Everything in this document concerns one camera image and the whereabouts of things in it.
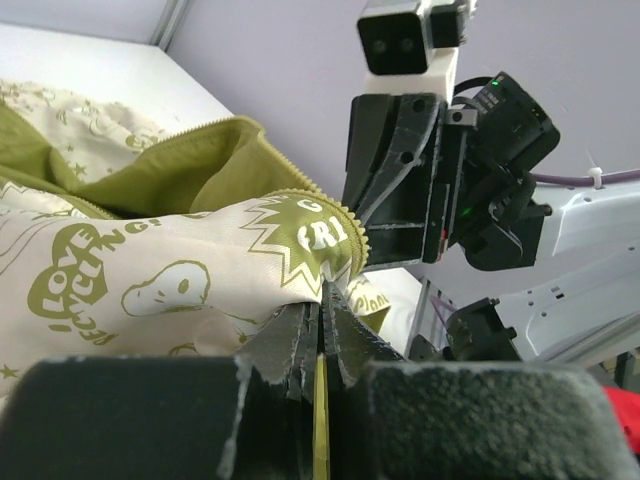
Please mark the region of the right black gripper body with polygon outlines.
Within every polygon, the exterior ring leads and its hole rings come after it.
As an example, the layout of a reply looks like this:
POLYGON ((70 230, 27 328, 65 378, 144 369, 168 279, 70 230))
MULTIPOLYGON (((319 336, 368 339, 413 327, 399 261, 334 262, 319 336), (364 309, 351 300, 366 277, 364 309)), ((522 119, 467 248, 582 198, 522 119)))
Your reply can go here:
POLYGON ((476 129, 478 114, 478 104, 464 96, 454 97, 452 106, 444 114, 434 150, 423 262, 438 262, 448 249, 463 179, 468 136, 476 129))

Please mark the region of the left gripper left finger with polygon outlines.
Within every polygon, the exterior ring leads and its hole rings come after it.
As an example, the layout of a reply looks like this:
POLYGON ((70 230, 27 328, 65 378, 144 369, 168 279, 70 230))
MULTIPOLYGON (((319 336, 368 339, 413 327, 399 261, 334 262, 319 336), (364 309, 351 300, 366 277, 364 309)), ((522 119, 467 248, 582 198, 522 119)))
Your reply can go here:
POLYGON ((320 308, 230 356, 43 360, 1 414, 5 479, 309 479, 320 308))

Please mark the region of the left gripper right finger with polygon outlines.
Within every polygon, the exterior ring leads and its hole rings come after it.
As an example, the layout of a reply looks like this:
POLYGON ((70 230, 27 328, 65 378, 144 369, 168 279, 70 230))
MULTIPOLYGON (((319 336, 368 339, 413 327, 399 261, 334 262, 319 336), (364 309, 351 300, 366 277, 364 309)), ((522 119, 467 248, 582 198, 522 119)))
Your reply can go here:
POLYGON ((333 479, 635 479, 638 461, 587 372, 405 360, 322 293, 333 479))

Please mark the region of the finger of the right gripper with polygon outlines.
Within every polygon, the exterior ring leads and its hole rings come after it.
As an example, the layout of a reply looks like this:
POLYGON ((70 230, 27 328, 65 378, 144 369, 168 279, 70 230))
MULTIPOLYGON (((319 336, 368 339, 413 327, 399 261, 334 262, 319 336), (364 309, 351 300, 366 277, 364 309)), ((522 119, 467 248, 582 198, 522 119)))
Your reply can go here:
POLYGON ((342 203, 365 228, 369 264, 422 259, 445 112, 433 93, 352 100, 342 203))

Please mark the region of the cream green printed jacket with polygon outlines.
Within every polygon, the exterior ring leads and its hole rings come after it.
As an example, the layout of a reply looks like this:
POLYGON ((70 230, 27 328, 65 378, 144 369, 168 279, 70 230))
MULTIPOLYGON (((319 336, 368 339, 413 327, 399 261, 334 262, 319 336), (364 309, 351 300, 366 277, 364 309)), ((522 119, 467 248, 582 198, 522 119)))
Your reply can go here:
POLYGON ((1 392, 60 356, 226 355, 334 283, 379 331, 365 231, 244 116, 170 135, 1 84, 1 392))

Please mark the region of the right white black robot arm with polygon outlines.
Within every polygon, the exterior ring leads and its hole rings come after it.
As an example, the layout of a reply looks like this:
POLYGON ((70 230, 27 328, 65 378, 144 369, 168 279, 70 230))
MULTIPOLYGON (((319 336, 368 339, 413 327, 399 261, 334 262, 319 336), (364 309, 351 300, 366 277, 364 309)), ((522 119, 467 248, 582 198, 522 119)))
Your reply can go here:
POLYGON ((639 344, 639 183, 629 173, 553 180, 534 167, 560 140, 508 74, 436 93, 368 93, 350 111, 343 199, 371 270, 433 264, 459 247, 474 269, 523 269, 571 251, 584 265, 447 320, 456 360, 591 365, 639 344))

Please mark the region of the right aluminium corner post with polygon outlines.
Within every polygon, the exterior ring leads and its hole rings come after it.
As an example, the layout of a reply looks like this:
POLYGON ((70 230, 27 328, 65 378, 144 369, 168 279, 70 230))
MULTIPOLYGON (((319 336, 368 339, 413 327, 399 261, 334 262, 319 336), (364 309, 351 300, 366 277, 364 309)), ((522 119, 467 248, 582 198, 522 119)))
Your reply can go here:
POLYGON ((192 0, 166 0, 149 44, 166 51, 191 7, 192 0))

